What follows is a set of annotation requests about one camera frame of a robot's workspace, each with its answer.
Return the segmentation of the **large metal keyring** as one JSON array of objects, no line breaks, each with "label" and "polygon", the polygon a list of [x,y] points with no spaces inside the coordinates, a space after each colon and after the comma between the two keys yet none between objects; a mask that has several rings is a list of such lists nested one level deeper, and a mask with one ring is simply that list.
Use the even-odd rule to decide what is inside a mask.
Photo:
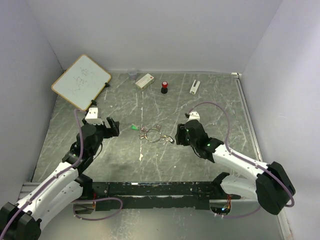
[{"label": "large metal keyring", "polygon": [[160,141],[161,137],[162,134],[157,128],[150,128],[145,134],[146,140],[150,143],[156,143]]}]

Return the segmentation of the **silver key bunch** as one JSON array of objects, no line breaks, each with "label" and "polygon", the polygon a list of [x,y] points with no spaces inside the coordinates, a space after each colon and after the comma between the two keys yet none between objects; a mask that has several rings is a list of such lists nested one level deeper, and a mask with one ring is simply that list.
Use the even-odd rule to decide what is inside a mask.
[{"label": "silver key bunch", "polygon": [[158,142],[162,137],[161,128],[162,126],[158,123],[154,124],[150,128],[141,127],[139,132],[139,138],[141,140],[145,139],[150,143]]}]

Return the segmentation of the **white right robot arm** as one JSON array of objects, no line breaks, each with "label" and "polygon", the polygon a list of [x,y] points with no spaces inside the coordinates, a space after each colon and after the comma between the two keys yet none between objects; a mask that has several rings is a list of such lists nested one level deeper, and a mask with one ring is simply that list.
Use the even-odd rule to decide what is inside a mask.
[{"label": "white right robot arm", "polygon": [[190,146],[199,158],[224,165],[241,175],[240,178],[224,176],[214,184],[212,193],[216,198],[223,199],[229,194],[256,200],[272,215],[294,203],[296,190],[280,163],[246,158],[223,141],[209,137],[198,120],[178,124],[175,141],[177,145]]}]

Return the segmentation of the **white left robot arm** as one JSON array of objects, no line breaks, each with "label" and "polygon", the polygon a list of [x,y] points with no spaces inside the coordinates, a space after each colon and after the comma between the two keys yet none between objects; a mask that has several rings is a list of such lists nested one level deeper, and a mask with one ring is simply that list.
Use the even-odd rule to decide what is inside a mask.
[{"label": "white left robot arm", "polygon": [[0,209],[2,240],[37,240],[45,226],[70,203],[96,203],[93,180],[84,171],[103,140],[120,134],[118,121],[82,120],[76,141],[57,168],[32,192]]}]

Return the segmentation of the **black tagged key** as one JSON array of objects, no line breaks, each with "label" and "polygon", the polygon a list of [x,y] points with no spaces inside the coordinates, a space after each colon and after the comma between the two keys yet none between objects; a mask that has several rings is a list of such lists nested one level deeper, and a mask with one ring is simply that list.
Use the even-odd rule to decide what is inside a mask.
[{"label": "black tagged key", "polygon": [[170,135],[164,135],[162,138],[164,139],[164,143],[163,143],[164,145],[167,143],[170,143],[170,144],[175,143],[175,140]]}]

